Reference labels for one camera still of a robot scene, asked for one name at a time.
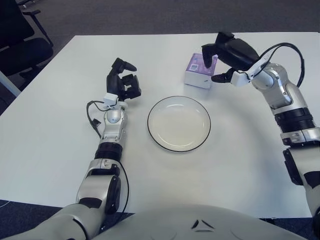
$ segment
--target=black chair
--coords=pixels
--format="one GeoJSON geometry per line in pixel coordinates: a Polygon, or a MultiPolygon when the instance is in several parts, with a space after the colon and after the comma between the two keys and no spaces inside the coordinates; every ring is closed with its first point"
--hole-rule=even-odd
{"type": "Polygon", "coordinates": [[[31,68],[20,73],[25,79],[20,89],[24,89],[42,70],[43,66],[37,65],[54,53],[54,44],[36,17],[39,13],[39,10],[21,12],[15,0],[0,0],[0,71],[10,76],[31,68]],[[25,40],[35,32],[23,14],[33,19],[47,41],[40,37],[25,40]]]}

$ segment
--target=floor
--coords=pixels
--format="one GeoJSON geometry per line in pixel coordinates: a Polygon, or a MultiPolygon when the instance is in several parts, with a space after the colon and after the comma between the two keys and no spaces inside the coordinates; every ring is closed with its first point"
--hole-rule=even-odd
{"type": "MultiPolygon", "coordinates": [[[[292,0],[36,0],[39,21],[56,55],[75,35],[320,32],[320,1],[292,0]]],[[[35,36],[41,33],[35,29],[35,36]]],[[[19,75],[9,77],[18,87],[19,75]]],[[[0,115],[15,97],[0,85],[0,115]]],[[[0,200],[0,239],[34,228],[59,208],[0,200]]],[[[115,217],[105,222],[107,229],[115,217]]],[[[275,219],[277,226],[316,239],[310,218],[275,219]]]]}

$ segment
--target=white table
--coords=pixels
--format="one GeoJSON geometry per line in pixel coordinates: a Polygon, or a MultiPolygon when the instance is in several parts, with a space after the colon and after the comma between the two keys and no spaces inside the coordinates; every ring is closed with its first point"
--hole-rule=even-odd
{"type": "MultiPolygon", "coordinates": [[[[192,54],[216,36],[75,36],[0,117],[0,199],[57,207],[75,202],[99,143],[86,103],[102,99],[106,76],[120,57],[137,67],[142,89],[141,97],[127,101],[122,162],[130,182],[128,212],[201,204],[254,217],[310,217],[304,188],[291,183],[282,155],[286,147],[260,92],[250,84],[213,84],[210,90],[183,84],[192,54]],[[194,98],[210,114],[210,135],[192,152],[165,151],[147,130],[152,106],[173,95],[194,98]]],[[[298,46],[306,70],[301,91],[320,125],[319,34],[236,36],[258,53],[279,42],[298,46]]],[[[300,60],[294,51],[280,48],[272,61],[282,64],[293,82],[298,80],[300,60]]],[[[227,69],[217,64],[217,72],[227,69]]]]}

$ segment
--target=plate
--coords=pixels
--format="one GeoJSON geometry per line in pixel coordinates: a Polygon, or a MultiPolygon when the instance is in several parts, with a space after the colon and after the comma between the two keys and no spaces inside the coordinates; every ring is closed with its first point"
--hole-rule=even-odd
{"type": "Polygon", "coordinates": [[[206,141],[211,120],[207,110],[196,100],[171,96],[153,106],[147,125],[151,137],[161,147],[188,152],[206,141]]]}

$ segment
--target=black cable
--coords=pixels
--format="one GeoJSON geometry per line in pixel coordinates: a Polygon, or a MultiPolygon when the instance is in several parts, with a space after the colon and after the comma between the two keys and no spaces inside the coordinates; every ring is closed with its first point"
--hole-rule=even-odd
{"type": "Polygon", "coordinates": [[[94,129],[94,131],[96,132],[96,134],[98,134],[99,138],[101,139],[101,134],[100,134],[100,132],[98,131],[98,127],[95,125],[94,121],[91,120],[91,118],[90,118],[90,116],[89,116],[89,107],[90,107],[92,104],[94,104],[95,107],[96,107],[99,111],[101,111],[101,112],[106,112],[106,111],[110,110],[111,107],[114,107],[115,105],[117,105],[118,101],[117,101],[114,105],[110,105],[109,108],[106,109],[106,110],[100,109],[100,108],[98,107],[97,103],[104,104],[103,101],[90,101],[90,102],[88,102],[88,103],[86,104],[86,116],[87,116],[87,118],[88,118],[88,120],[89,120],[90,125],[92,126],[92,128],[94,129]]]}
{"type": "Polygon", "coordinates": [[[86,104],[86,116],[89,120],[89,123],[91,125],[91,127],[94,129],[94,131],[96,132],[96,134],[98,134],[99,138],[101,138],[101,134],[100,132],[98,131],[98,128],[97,126],[94,124],[94,121],[91,120],[90,116],[89,116],[89,107],[95,103],[95,101],[90,101],[86,104]]]}
{"type": "Polygon", "coordinates": [[[126,208],[127,208],[127,205],[128,205],[128,201],[129,201],[129,180],[128,180],[128,176],[127,176],[126,170],[125,170],[124,166],[122,165],[122,163],[121,163],[121,162],[118,162],[118,163],[121,165],[121,167],[122,167],[122,169],[123,169],[123,172],[124,172],[124,175],[125,175],[126,185],[127,185],[127,193],[126,193],[126,201],[125,201],[124,208],[123,208],[120,216],[118,217],[118,219],[117,219],[117,220],[114,222],[114,224],[111,226],[111,228],[112,228],[114,225],[116,225],[117,223],[120,222],[120,219],[123,217],[123,215],[124,215],[124,213],[125,213],[125,210],[126,210],[126,208]]]}
{"type": "Polygon", "coordinates": [[[274,55],[275,51],[276,51],[277,49],[279,49],[280,47],[289,47],[289,48],[295,50],[295,51],[298,53],[299,57],[300,57],[300,61],[301,61],[301,73],[300,73],[299,80],[298,80],[298,82],[297,82],[297,84],[296,84],[296,86],[299,88],[299,87],[301,86],[303,80],[304,80],[304,77],[305,77],[305,60],[304,60],[304,58],[303,58],[302,53],[300,52],[300,50],[299,50],[294,44],[289,43],[289,42],[281,42],[281,43],[278,43],[278,44],[276,44],[276,45],[273,45],[273,46],[269,47],[267,50],[265,50],[265,51],[261,54],[261,56],[259,57],[258,61],[259,61],[267,52],[269,52],[270,50],[276,48],[276,49],[272,52],[270,58],[269,58],[268,61],[264,64],[264,66],[262,67],[262,69],[261,69],[256,75],[254,75],[254,76],[256,77],[259,73],[261,73],[261,72],[264,70],[264,68],[265,68],[265,67],[267,66],[267,64],[270,62],[270,60],[271,60],[272,56],[274,55]]]}

